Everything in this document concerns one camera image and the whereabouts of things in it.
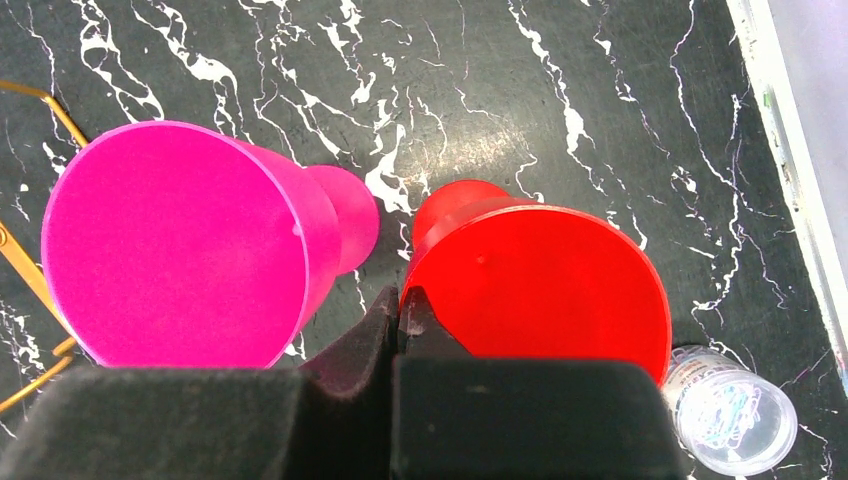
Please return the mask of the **red wine glass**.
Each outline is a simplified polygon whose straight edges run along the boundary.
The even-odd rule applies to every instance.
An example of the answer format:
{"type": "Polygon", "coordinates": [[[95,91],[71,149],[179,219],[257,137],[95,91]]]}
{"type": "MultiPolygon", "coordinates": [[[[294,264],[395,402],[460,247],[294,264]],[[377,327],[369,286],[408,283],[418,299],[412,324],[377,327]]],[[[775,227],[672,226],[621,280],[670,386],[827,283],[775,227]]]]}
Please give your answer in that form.
{"type": "Polygon", "coordinates": [[[423,202],[412,244],[403,299],[422,288],[471,354],[625,361],[664,381],[666,291],[647,255],[606,221],[460,180],[423,202]]]}

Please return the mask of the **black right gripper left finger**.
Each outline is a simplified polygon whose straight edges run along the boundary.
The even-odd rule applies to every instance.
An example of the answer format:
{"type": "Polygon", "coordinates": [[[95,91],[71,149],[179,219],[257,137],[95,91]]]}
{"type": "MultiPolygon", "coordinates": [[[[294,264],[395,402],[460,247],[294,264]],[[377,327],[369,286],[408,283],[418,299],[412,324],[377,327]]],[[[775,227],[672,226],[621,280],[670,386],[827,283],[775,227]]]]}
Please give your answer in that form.
{"type": "Polygon", "coordinates": [[[297,368],[76,368],[36,401],[5,479],[385,479],[398,293],[297,368]]]}

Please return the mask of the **magenta wine glass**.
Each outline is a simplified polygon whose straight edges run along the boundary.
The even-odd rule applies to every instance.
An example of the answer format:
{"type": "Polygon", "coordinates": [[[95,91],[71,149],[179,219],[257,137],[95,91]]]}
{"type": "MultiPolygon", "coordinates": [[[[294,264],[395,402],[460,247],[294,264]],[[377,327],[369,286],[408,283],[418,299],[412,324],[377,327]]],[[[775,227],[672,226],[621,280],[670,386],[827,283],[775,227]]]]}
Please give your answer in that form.
{"type": "Polygon", "coordinates": [[[178,121],[110,130],[53,188],[41,256],[58,311],[111,368],[268,368],[380,231],[353,173],[178,121]]]}

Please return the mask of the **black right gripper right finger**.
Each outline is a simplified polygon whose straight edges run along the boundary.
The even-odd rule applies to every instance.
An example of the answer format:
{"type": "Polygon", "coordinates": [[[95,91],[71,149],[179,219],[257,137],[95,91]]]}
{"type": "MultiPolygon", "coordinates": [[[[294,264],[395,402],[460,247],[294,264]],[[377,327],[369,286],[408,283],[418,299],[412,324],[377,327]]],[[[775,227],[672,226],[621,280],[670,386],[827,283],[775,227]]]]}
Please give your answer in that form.
{"type": "Polygon", "coordinates": [[[682,479],[665,403],[642,368],[476,358],[424,289],[401,303],[394,479],[682,479]]]}

